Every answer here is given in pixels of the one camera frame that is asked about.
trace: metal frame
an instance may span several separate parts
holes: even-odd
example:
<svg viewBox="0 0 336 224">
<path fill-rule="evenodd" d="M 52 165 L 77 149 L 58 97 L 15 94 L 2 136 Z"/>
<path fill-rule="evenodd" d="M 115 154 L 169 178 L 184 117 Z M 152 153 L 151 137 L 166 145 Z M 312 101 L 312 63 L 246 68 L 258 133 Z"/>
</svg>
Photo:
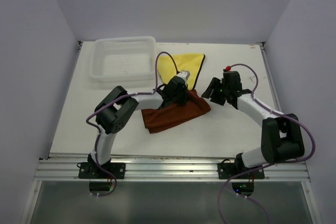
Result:
<svg viewBox="0 0 336 224">
<path fill-rule="evenodd" d="M 323 223 L 321 215 L 320 215 L 320 211 L 318 209 L 313 192 L 311 190 L 310 182 L 301 182 L 301 184 L 302 184 L 303 193 L 306 198 L 306 202 L 307 202 L 308 209 L 309 209 L 310 216 L 311 216 L 313 223 L 314 224 Z"/>
<path fill-rule="evenodd" d="M 113 157 L 111 161 L 126 163 L 125 177 L 122 181 L 215 182 L 219 181 L 217 163 L 221 162 L 222 159 Z M 40 161 L 36 169 L 34 180 L 85 181 L 85 179 L 78 179 L 79 171 L 77 163 L 80 162 L 86 162 L 86 158 L 53 157 L 47 161 Z M 308 182 L 309 175 L 304 163 L 279 164 L 265 169 L 265 179 L 260 181 Z"/>
<path fill-rule="evenodd" d="M 40 193 L 42 181 L 33 181 L 28 195 L 26 206 L 22 214 L 20 224 L 29 224 L 35 210 L 38 195 Z"/>
</svg>

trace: glass panel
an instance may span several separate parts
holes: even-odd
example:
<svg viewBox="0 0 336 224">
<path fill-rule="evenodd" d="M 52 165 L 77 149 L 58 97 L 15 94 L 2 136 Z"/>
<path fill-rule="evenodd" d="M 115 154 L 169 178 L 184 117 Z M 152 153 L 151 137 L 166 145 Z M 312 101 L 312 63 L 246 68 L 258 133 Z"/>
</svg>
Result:
<svg viewBox="0 0 336 224">
<path fill-rule="evenodd" d="M 222 184 L 119 181 L 114 193 L 97 199 L 88 182 L 43 182 L 32 223 L 222 223 Z M 256 182 L 251 197 L 266 207 L 271 223 L 312 223 L 300 182 Z M 253 202 L 228 191 L 222 200 L 229 223 L 266 223 Z"/>
</svg>

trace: cable connector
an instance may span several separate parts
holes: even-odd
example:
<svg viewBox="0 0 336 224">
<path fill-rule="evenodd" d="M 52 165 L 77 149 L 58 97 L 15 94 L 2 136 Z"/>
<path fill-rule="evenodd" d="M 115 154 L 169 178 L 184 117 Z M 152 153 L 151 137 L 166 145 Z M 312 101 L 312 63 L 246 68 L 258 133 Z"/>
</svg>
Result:
<svg viewBox="0 0 336 224">
<path fill-rule="evenodd" d="M 231 66 L 227 66 L 225 69 L 224 69 L 224 72 L 229 72 L 231 70 Z"/>
</svg>

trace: brown cloth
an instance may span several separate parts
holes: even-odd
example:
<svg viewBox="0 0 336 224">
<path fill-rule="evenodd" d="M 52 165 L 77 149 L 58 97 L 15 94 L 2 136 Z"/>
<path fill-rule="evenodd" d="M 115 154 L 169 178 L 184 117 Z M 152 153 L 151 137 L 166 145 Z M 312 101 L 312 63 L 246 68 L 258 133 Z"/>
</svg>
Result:
<svg viewBox="0 0 336 224">
<path fill-rule="evenodd" d="M 159 110 L 142 110 L 145 128 L 150 133 L 157 133 L 197 118 L 211 110 L 209 104 L 197 95 L 196 90 L 188 90 L 186 105 L 171 104 Z"/>
</svg>

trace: towel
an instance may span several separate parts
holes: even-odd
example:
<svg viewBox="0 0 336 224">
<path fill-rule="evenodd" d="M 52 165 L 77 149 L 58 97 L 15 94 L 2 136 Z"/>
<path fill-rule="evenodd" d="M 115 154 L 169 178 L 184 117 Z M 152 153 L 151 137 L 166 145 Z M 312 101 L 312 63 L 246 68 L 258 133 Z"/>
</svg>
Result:
<svg viewBox="0 0 336 224">
<path fill-rule="evenodd" d="M 204 54 L 183 54 L 173 55 L 175 63 L 179 71 L 186 70 L 190 72 L 188 79 L 188 89 L 195 89 L 198 75 L 200 74 L 203 61 L 205 59 Z M 161 55 L 157 61 L 157 70 L 161 76 L 164 84 L 167 84 L 170 79 L 176 75 L 176 70 L 172 59 L 169 56 Z"/>
<path fill-rule="evenodd" d="M 211 110 L 209 104 L 197 95 L 196 90 L 188 90 L 186 105 L 171 104 L 159 110 L 142 110 L 145 127 L 150 133 L 157 133 L 180 125 Z"/>
</svg>

